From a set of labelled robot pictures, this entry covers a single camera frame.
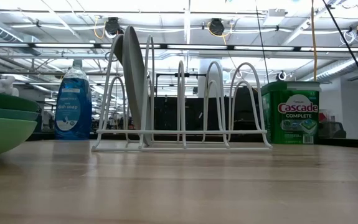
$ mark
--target dish rack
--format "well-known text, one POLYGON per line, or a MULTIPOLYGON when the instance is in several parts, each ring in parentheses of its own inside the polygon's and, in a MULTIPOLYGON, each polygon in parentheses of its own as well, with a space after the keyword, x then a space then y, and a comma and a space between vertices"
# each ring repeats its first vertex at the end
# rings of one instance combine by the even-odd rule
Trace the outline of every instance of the dish rack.
POLYGON ((178 67, 178 76, 177 76, 177 130, 154 130, 154 79, 155 79, 155 71, 154 71, 154 40, 150 35, 147 40, 146 44, 146 56, 145 56, 145 64, 144 64, 144 76, 147 76, 148 73, 148 56, 149 50, 152 51, 152 75, 151 78, 144 79, 144 88, 143 88, 143 105, 142 105, 142 119, 141 119, 141 128, 139 130, 128 130, 128 114, 129 114, 129 106, 126 107, 126 97, 125 97, 125 85, 122 82, 122 79, 118 76, 113 77, 111 84, 109 83, 110 79, 110 70, 111 70, 111 63, 112 63, 112 56, 115 53, 117 48, 117 42, 119 38, 115 38, 113 44, 111 45, 111 54, 108 61, 108 67, 106 72, 106 79, 105 79, 105 91, 103 95, 103 101, 101 105, 101 115, 100 115, 100 122, 99 122, 99 129, 97 130, 98 137, 96 144, 92 147, 92 151, 119 151, 119 152, 130 152, 130 151, 184 151, 184 152, 194 152, 194 151, 207 151, 207 152, 214 152, 214 151, 223 151, 223 152, 238 152, 238 151, 265 151, 270 150, 272 146, 268 143, 266 138, 267 131, 265 130, 265 121, 263 118, 263 106, 262 106, 262 98, 261 98, 261 91, 260 91, 260 83, 259 77, 257 75, 257 71, 255 67, 252 66, 248 62, 242 63, 235 71, 235 74, 232 78, 231 85, 230 85, 230 95, 229 95, 229 106, 228 106, 228 130, 226 130, 225 124, 225 105, 224 105, 224 92, 223 92, 223 82, 220 82, 220 88, 218 88, 218 84, 215 80, 209 81, 209 72, 210 69, 215 66, 217 67, 219 78, 223 80, 222 69, 217 62, 212 62, 209 65, 206 78, 205 78, 205 90, 204 90, 204 126, 203 130, 201 131, 186 131, 186 111, 185 111, 185 76, 184 76, 184 64, 183 61, 179 62, 178 67), (235 91, 232 96, 233 84, 236 75, 239 73, 240 68, 244 65, 247 65, 251 68, 253 74, 255 75, 256 83, 257 83, 257 92, 258 92, 258 100, 259 100, 259 112, 260 112, 260 123, 259 125, 259 118, 257 115, 255 100, 253 97, 253 91, 251 85, 245 81, 244 79, 237 83, 235 87, 235 91), (122 92, 123 92, 123 130, 112 130, 106 129, 106 124, 108 121, 108 113, 110 109, 111 103, 111 92, 112 86, 114 82, 118 81, 121 84, 122 92), (250 92, 251 101, 252 101, 252 109, 253 115, 255 118, 255 124, 257 129, 256 130, 233 130, 234 125, 234 111, 235 111, 235 97, 237 95, 237 90, 240 85, 245 84, 248 87, 250 92), (215 86, 216 90, 216 102, 217 102, 217 112, 218 112, 218 122, 219 122, 219 130, 218 131, 208 131, 207 130, 207 117, 208 117, 208 99, 211 86, 215 86), (149 92, 151 95, 151 100, 148 100, 149 92), (147 114, 147 106, 150 104, 151 106, 151 129, 146 129, 146 114, 147 114), (112 134, 125 134, 126 136, 126 146, 125 147, 116 147, 110 149, 100 149, 99 144, 101 141, 101 135, 105 133, 112 133, 112 134), (139 134, 139 141, 133 141, 129 139, 128 134, 139 134), (151 142, 150 146, 145 145, 144 143, 144 135, 151 134, 151 142), (177 140, 176 141, 155 141, 154 134, 176 134, 177 140), (186 135, 187 134, 202 134, 202 140, 198 142, 187 142, 186 135), (221 134, 222 135, 222 142, 206 142, 205 137, 206 134, 221 134), (230 138, 231 134, 261 134, 263 137, 263 143, 265 147, 230 147, 230 138), (138 147, 128 147, 129 143, 138 144, 138 147), (155 147, 154 145, 157 143, 163 144, 178 144, 179 147, 155 147), (188 144, 196 144, 200 147, 189 147, 188 144), (217 147, 206 147, 208 144, 213 144, 217 147))

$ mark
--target dish soap bottle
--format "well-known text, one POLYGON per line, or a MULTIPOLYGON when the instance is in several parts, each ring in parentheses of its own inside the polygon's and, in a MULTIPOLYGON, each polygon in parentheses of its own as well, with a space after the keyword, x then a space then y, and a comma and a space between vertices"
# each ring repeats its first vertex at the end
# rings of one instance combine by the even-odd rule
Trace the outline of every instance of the dish soap bottle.
POLYGON ((55 137, 87 140, 92 125, 92 93, 82 60, 74 60, 64 75, 57 96, 55 137))

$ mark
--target exposed ductwork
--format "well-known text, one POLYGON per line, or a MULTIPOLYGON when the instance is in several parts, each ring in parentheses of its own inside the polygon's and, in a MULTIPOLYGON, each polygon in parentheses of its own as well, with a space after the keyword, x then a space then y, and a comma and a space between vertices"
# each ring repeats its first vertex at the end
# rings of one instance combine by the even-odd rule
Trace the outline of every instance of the exposed ductwork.
MULTIPOLYGON (((9 29, 11 28, 7 28, 4 26, 4 24, 0 23, 0 38, 7 41, 7 42, 31 42, 28 41, 26 39, 33 39, 32 36, 26 35, 26 34, 21 34, 21 35, 16 35, 13 34, 13 31, 10 31, 9 29)), ((28 48, 21 48, 18 49, 20 52, 25 53, 25 54, 31 54, 31 55, 35 55, 35 56, 39 56, 40 52, 34 49, 28 49, 28 48)))
MULTIPOLYGON (((341 77, 348 73, 357 70, 357 65, 354 62, 353 58, 348 60, 338 60, 336 62, 330 63, 329 65, 320 68, 317 70, 317 81, 326 82, 337 77, 341 77)), ((310 73, 299 80, 301 81, 310 81, 313 79, 314 73, 310 73)))

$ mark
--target stacked bowls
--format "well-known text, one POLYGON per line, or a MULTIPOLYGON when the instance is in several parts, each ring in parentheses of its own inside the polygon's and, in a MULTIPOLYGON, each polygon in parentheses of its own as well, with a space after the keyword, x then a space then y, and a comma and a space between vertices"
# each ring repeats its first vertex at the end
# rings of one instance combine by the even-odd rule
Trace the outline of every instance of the stacked bowls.
POLYGON ((0 94, 0 153, 14 149, 35 130, 36 102, 0 94))

